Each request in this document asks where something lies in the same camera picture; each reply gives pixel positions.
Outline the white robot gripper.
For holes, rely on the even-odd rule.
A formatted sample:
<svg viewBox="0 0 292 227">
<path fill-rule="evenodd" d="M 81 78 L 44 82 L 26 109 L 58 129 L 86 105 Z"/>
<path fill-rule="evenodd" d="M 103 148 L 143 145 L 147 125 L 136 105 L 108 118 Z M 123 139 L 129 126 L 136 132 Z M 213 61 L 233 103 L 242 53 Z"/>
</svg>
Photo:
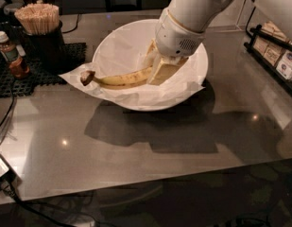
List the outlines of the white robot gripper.
<svg viewBox="0 0 292 227">
<path fill-rule="evenodd" d="M 161 85 L 174 76 L 188 61 L 187 57 L 197 51 L 203 40 L 204 32 L 198 33 L 185 28 L 169 9 L 164 9 L 155 26 L 155 41 L 151 41 L 143 60 L 144 68 L 152 67 L 146 83 Z"/>
</svg>

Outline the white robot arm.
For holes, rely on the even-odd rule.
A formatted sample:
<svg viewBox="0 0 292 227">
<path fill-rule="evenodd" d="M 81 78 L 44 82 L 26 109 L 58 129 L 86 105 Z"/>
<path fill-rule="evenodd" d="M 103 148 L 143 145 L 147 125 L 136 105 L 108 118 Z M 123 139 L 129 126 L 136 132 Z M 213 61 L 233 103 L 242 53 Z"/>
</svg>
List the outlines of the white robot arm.
<svg viewBox="0 0 292 227">
<path fill-rule="evenodd" d="M 156 51 L 147 82 L 160 85 L 179 69 L 181 58 L 192 56 L 204 40 L 205 30 L 233 0 L 171 0 L 155 26 Z M 292 0 L 250 0 L 292 41 Z"/>
</svg>

